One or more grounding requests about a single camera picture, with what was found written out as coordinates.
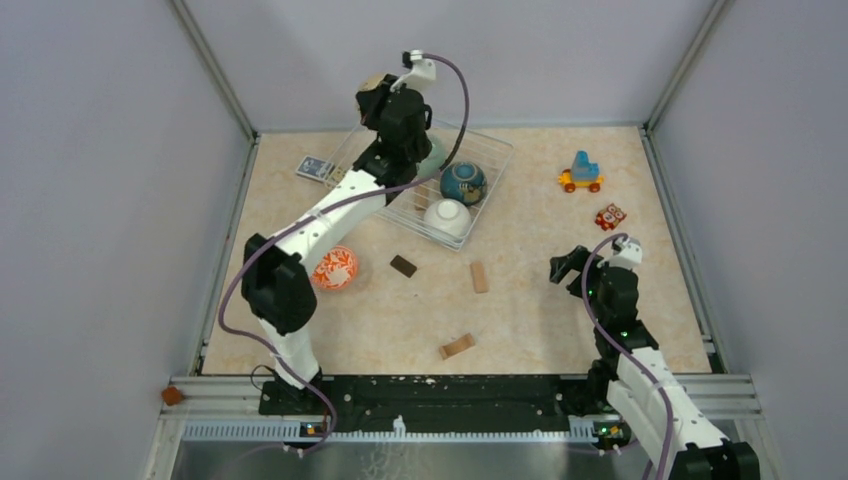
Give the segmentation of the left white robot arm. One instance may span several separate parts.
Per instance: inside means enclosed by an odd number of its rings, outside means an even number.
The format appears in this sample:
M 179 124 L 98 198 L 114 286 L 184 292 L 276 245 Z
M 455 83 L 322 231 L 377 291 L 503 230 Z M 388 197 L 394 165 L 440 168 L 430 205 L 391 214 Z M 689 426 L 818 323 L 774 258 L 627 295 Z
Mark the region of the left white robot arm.
M 283 401 L 302 414 L 321 397 L 307 328 L 317 310 L 311 276 L 344 236 L 416 179 L 432 150 L 432 109 L 419 91 L 379 87 L 358 92 L 356 100 L 375 139 L 314 207 L 272 238 L 253 235 L 244 249 L 241 295 L 273 348 Z

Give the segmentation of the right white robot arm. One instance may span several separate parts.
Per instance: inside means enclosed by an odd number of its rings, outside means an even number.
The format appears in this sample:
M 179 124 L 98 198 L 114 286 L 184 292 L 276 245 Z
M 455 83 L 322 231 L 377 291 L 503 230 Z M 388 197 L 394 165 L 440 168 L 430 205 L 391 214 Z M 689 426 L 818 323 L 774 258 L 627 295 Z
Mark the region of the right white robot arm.
M 706 418 L 640 319 L 634 268 L 641 259 L 637 242 L 617 238 L 608 258 L 578 245 L 549 261 L 554 284 L 575 273 L 567 290 L 593 324 L 600 357 L 587 373 L 586 405 L 621 417 L 659 479 L 760 478 L 754 449 Z

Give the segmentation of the orange patterned white bowl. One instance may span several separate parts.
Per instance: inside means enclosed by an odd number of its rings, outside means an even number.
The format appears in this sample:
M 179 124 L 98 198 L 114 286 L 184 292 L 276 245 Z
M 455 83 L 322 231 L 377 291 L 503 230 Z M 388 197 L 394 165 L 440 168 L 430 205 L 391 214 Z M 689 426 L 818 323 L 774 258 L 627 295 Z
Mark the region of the orange patterned white bowl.
M 356 254 L 346 246 L 331 249 L 318 263 L 310 277 L 313 286 L 322 290 L 342 290 L 349 286 L 359 272 Z

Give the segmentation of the light green ceramic bowl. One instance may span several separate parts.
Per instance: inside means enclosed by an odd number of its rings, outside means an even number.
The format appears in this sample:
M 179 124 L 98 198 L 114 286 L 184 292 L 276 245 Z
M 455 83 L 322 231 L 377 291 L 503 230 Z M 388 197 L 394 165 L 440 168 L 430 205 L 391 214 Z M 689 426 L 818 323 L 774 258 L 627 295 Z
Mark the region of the light green ceramic bowl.
M 448 156 L 448 151 L 440 138 L 429 135 L 428 140 L 431 149 L 429 154 L 418 164 L 417 179 L 432 177 L 441 168 Z

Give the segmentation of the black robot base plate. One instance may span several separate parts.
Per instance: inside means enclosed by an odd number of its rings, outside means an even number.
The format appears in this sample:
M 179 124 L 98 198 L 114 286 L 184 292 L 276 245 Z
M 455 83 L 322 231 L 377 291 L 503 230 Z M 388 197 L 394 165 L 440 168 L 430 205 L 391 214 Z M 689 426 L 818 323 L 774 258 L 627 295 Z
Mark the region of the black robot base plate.
M 564 432 L 612 411 L 584 375 L 336 375 L 317 388 L 266 381 L 258 411 L 315 416 L 338 433 L 386 431 L 396 419 L 411 433 Z

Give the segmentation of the beige ceramic bowl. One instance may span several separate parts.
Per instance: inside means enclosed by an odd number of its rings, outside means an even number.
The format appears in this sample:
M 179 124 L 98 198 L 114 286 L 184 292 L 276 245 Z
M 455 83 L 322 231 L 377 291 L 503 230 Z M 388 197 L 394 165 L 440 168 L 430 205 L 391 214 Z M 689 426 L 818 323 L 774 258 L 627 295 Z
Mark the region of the beige ceramic bowl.
M 357 88 L 357 94 L 373 92 L 378 90 L 383 84 L 392 84 L 395 76 L 389 73 L 376 73 L 366 78 Z

